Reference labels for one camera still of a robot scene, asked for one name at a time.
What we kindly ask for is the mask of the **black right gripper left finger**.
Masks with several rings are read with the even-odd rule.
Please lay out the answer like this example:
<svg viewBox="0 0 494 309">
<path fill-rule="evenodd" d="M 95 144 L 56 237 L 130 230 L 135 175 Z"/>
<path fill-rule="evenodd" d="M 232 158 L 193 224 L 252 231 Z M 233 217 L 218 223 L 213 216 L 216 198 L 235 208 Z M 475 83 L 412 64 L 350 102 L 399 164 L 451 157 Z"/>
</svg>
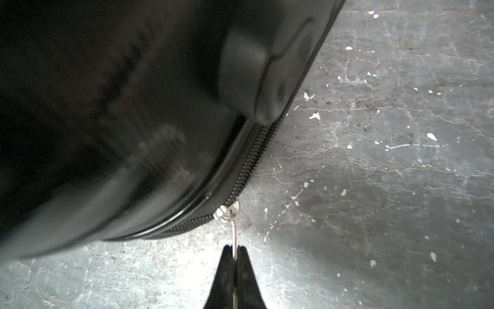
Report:
<svg viewBox="0 0 494 309">
<path fill-rule="evenodd" d="M 232 247 L 223 248 L 204 309 L 232 309 L 234 306 L 234 256 Z"/>
</svg>

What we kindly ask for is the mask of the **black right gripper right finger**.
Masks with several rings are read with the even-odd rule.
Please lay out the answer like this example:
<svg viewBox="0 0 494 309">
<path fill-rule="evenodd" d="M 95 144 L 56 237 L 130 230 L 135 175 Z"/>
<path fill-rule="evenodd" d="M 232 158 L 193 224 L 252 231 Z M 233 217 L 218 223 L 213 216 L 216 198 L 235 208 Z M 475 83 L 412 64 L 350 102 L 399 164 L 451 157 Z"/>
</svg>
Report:
<svg viewBox="0 0 494 309">
<path fill-rule="evenodd" d="M 237 248 L 236 261 L 237 307 L 241 309 L 267 309 L 257 284 L 246 247 Z"/>
</svg>

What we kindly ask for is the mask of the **silver zipper pull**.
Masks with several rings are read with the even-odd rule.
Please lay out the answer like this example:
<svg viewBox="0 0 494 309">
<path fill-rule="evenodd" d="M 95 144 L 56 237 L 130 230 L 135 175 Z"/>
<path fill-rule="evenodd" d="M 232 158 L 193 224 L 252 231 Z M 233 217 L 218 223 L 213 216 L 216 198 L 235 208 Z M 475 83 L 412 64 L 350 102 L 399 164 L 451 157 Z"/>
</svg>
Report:
<svg viewBox="0 0 494 309">
<path fill-rule="evenodd" d="M 235 199 L 230 205 L 221 205 L 214 213 L 216 221 L 228 223 L 232 229 L 232 256 L 235 261 L 238 259 L 238 233 L 235 222 L 236 217 L 241 213 L 241 207 L 238 199 Z"/>
</svg>

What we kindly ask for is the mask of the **black hard-shell suitcase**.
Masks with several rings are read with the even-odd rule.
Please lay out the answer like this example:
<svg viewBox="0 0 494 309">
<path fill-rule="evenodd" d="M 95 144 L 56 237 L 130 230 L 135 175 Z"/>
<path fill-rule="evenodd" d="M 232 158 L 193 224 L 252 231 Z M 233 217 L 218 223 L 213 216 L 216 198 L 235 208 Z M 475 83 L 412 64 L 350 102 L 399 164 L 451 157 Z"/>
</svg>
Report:
<svg viewBox="0 0 494 309">
<path fill-rule="evenodd" d="M 210 221 L 342 6 L 2 1 L 1 261 Z"/>
</svg>

